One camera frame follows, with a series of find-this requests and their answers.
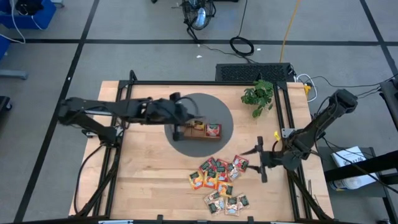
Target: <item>gray floor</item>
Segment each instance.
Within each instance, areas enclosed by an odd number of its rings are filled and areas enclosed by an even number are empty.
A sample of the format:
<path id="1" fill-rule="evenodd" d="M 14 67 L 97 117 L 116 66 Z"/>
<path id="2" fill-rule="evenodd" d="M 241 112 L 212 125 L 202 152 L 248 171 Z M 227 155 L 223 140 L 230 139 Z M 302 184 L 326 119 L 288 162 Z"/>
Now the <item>gray floor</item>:
<path id="1" fill-rule="evenodd" d="M 47 30 L 23 30 L 29 39 L 79 39 L 93 0 L 64 0 Z M 178 0 L 99 0 L 88 39 L 189 39 Z M 366 0 L 385 41 L 398 41 L 396 0 Z M 282 40 L 294 0 L 250 0 L 242 36 L 254 40 Z M 198 32 L 200 39 L 228 40 L 238 34 L 244 1 L 217 2 L 217 15 Z M 18 37 L 0 27 L 0 33 Z M 377 41 L 357 0 L 305 0 L 295 18 L 289 40 Z M 0 69 L 29 72 L 28 80 L 0 79 L 0 95 L 14 103 L 0 132 L 0 223 L 13 221 L 40 151 L 58 96 L 77 44 L 12 44 Z M 210 47 L 231 52 L 229 45 Z M 277 62 L 279 45 L 257 45 L 251 57 Z M 388 48 L 398 60 L 398 47 Z M 336 85 L 377 83 L 392 73 L 380 46 L 298 46 L 285 48 L 285 62 L 297 73 L 323 75 Z M 127 79 L 133 69 L 140 80 L 214 80 L 217 63 L 244 63 L 230 55 L 195 44 L 85 44 L 68 96 L 96 99 L 103 80 Z M 316 112 L 335 88 L 314 80 L 319 89 L 310 103 Z M 355 88 L 361 93 L 369 88 Z M 359 101 L 353 114 L 327 130 L 327 138 L 341 146 L 372 146 L 377 154 L 398 144 L 388 110 L 378 95 Z M 79 130 L 57 126 L 24 220 L 62 218 L 68 215 L 76 175 L 86 139 Z M 331 198 L 335 217 L 347 222 L 375 223 L 387 218 L 381 199 Z"/>

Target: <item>green leaves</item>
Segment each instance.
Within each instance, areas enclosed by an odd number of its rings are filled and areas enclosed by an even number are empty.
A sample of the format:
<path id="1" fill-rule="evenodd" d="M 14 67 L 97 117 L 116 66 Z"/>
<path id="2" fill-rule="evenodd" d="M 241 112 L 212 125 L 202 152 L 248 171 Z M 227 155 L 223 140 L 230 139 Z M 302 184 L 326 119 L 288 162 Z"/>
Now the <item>green leaves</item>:
<path id="1" fill-rule="evenodd" d="M 253 118 L 261 115 L 263 109 L 268 105 L 268 110 L 272 109 L 272 97 L 274 95 L 274 86 L 264 80 L 254 81 L 254 88 L 244 90 L 244 96 L 241 97 L 242 103 L 247 105 L 259 105 L 252 113 Z"/>

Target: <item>blue bin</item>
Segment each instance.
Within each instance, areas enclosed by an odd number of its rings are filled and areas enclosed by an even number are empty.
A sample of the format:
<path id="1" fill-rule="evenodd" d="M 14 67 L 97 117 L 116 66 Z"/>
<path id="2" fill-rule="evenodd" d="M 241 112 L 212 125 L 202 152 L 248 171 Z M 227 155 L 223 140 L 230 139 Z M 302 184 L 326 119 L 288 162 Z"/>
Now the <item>blue bin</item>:
<path id="1" fill-rule="evenodd" d="M 8 46 L 10 45 L 10 41 L 0 36 L 0 60 L 6 53 Z"/>
<path id="2" fill-rule="evenodd" d="M 55 10 L 57 8 L 54 6 L 54 3 L 51 0 L 31 0 L 31 1 L 41 1 L 43 5 L 43 9 L 36 12 L 36 14 L 32 16 L 22 16 L 22 15 L 15 15 L 15 23 L 18 26 L 18 29 L 46 29 L 52 17 L 55 14 Z M 9 14 L 0 15 L 0 23 L 3 24 L 8 29 L 15 28 L 14 23 L 12 21 L 11 16 L 11 7 L 9 4 L 9 0 L 0 0 L 0 11 L 7 12 Z"/>

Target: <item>wooden tabletop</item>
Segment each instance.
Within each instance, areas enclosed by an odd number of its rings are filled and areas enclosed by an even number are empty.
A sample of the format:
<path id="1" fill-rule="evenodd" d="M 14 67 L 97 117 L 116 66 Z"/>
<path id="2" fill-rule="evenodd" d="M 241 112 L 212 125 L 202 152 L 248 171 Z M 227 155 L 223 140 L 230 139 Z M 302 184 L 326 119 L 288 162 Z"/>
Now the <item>wooden tabletop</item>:
<path id="1" fill-rule="evenodd" d="M 102 83 L 99 100 L 115 101 L 118 82 Z M 264 111 L 259 118 L 252 118 L 253 106 L 242 104 L 240 97 L 247 86 L 185 86 L 185 85 L 134 85 L 131 98 L 168 98 L 173 92 L 181 95 L 206 93 L 220 99 L 231 111 L 234 122 L 233 135 L 222 150 L 213 155 L 232 161 L 236 154 L 251 149 L 257 136 L 264 138 L 264 150 L 270 150 L 275 142 L 274 131 L 279 131 L 275 106 Z M 301 83 L 288 83 L 289 97 L 296 128 L 305 127 L 310 121 L 307 99 Z M 280 92 L 285 124 L 287 115 L 283 94 Z M 109 125 L 111 118 L 95 116 L 95 120 Z M 88 156 L 99 145 L 97 138 L 89 139 L 85 155 Z M 81 173 L 78 191 L 78 209 L 81 209 L 98 186 L 103 163 L 104 149 L 95 154 Z M 259 165 L 257 154 L 245 156 L 251 165 Z M 188 157 L 176 151 L 168 142 L 163 126 L 131 124 L 126 130 L 119 164 L 118 178 L 113 199 L 111 218 L 115 219 L 156 219 L 162 214 L 165 220 L 247 220 L 293 221 L 287 174 L 282 166 L 267 169 L 268 183 L 261 183 L 261 176 L 254 170 L 247 170 L 233 182 L 233 195 L 247 195 L 251 207 L 243 210 L 239 217 L 219 214 L 211 216 L 203 197 L 213 190 L 202 187 L 192 190 L 188 175 L 196 171 L 207 157 Z M 328 189 L 323 176 L 322 164 L 317 156 L 303 161 L 305 178 L 312 182 L 312 194 L 316 195 L 321 208 L 333 217 Z M 300 214 L 304 218 L 301 198 Z"/>

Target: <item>potted plant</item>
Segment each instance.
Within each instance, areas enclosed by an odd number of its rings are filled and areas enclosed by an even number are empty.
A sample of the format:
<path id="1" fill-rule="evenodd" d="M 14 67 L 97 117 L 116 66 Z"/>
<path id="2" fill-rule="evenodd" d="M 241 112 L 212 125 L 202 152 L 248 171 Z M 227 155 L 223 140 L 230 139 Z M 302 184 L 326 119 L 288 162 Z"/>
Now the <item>potted plant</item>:
<path id="1" fill-rule="evenodd" d="M 254 88 L 247 88 L 244 90 L 244 95 L 241 97 L 242 103 L 247 105 L 259 105 L 252 113 L 253 118 L 261 115 L 263 109 L 272 108 L 272 97 L 274 96 L 273 84 L 264 80 L 254 81 Z"/>

